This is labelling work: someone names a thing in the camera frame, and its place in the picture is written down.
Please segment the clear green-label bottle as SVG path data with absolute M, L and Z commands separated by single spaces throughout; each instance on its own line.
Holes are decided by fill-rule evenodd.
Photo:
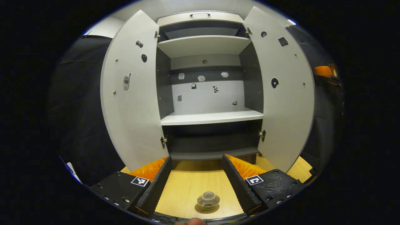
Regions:
M 202 211 L 213 211 L 220 203 L 220 197 L 214 192 L 207 191 L 204 192 L 197 198 L 197 206 Z

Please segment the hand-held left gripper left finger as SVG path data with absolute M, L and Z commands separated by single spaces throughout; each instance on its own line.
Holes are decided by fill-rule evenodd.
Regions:
M 171 156 L 147 164 L 132 173 L 117 171 L 89 187 L 111 204 L 141 215 L 152 215 L 172 171 Z

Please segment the brown round coaster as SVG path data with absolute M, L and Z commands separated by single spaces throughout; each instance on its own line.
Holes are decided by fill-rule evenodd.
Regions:
M 210 214 L 218 211 L 220 208 L 220 204 L 211 204 L 211 203 L 206 203 L 204 205 L 201 204 L 196 204 L 194 209 L 201 214 Z

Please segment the grey cabinet door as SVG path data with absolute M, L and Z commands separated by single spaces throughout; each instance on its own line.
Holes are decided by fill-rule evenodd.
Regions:
M 139 10 L 114 36 L 102 65 L 104 121 L 130 171 L 168 156 L 160 139 L 164 134 L 156 89 L 157 31 L 159 26 Z
M 315 114 L 315 82 L 304 51 L 273 17 L 254 6 L 244 20 L 262 75 L 264 109 L 258 150 L 283 172 L 303 151 Z

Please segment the white sheet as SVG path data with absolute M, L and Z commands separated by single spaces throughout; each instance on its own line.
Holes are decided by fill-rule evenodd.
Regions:
M 78 177 L 78 175 L 76 174 L 76 171 L 72 165 L 71 162 L 65 162 L 64 159 L 59 156 L 59 159 L 61 160 L 61 162 L 63 163 L 65 169 L 73 176 L 73 178 L 80 184 L 83 184 L 82 181 L 80 180 L 80 178 Z

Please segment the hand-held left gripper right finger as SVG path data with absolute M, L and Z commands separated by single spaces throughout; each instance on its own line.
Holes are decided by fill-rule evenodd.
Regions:
M 306 188 L 279 169 L 266 171 L 231 155 L 223 155 L 222 168 L 248 216 L 272 210 Z

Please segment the grey cabinet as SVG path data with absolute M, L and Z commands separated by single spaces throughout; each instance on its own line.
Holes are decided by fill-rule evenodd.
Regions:
M 159 27 L 156 89 L 162 145 L 175 161 L 256 162 L 262 75 L 244 23 L 191 21 Z

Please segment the black backdrop cloth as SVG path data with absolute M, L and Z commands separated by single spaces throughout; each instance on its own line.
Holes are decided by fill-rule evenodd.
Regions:
M 101 71 L 111 41 L 80 37 L 55 69 L 47 104 L 49 130 L 60 144 L 61 157 L 90 185 L 125 166 L 109 136 L 101 107 Z M 316 74 L 313 77 L 315 114 L 303 150 L 322 169 L 338 141 L 344 98 L 340 85 Z

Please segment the grey cabinet drawer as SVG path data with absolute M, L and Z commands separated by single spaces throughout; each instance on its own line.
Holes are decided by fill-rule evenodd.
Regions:
M 194 13 L 210 13 L 210 16 L 197 15 L 190 17 L 190 14 Z M 244 20 L 240 15 L 223 12 L 223 11 L 191 11 L 191 12 L 181 12 L 177 14 L 168 15 L 166 17 L 160 17 L 156 24 L 159 27 L 165 27 L 168 25 L 191 22 L 191 21 L 223 21 L 223 22 L 233 22 L 242 24 Z

